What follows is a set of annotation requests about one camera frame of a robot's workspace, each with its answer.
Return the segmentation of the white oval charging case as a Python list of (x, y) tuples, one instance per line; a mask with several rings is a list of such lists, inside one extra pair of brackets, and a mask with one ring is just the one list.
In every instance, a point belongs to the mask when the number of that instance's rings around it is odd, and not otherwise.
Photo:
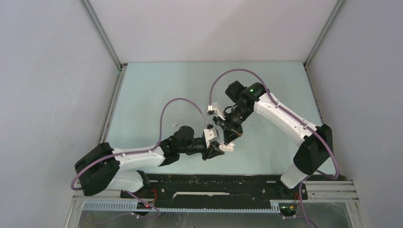
[(221, 150), (221, 151), (223, 151), (223, 152), (233, 152), (234, 151), (234, 147), (235, 147), (235, 144), (234, 143), (229, 143), (228, 145), (225, 145), (225, 144), (220, 144), (219, 145), (219, 149)]

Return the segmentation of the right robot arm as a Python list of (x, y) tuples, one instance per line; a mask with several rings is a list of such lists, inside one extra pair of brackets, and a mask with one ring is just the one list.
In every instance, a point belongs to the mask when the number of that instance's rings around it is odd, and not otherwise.
[(291, 166), (281, 175), (276, 186), (281, 198), (290, 198), (300, 182), (317, 172), (327, 159), (335, 159), (332, 129), (326, 124), (315, 125), (297, 115), (262, 83), (245, 87), (235, 81), (227, 87), (225, 94), (234, 102), (229, 113), (219, 108), (217, 102), (210, 101), (207, 106), (207, 114), (215, 115), (213, 120), (223, 132), (223, 141), (219, 144), (221, 150), (234, 150), (234, 141), (243, 135), (242, 124), (253, 113), (271, 121), (298, 146)]

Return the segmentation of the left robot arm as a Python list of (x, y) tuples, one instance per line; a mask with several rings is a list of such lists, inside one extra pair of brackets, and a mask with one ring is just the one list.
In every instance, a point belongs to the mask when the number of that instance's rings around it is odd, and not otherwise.
[(224, 155), (217, 142), (218, 133), (212, 126), (201, 137), (194, 130), (182, 126), (158, 146), (135, 149), (112, 148), (108, 142), (98, 144), (74, 165), (78, 175), (73, 182), (85, 196), (94, 196), (105, 190), (124, 190), (139, 198), (148, 196), (150, 184), (143, 167), (161, 167), (177, 162), (181, 154), (201, 154), (205, 161)]

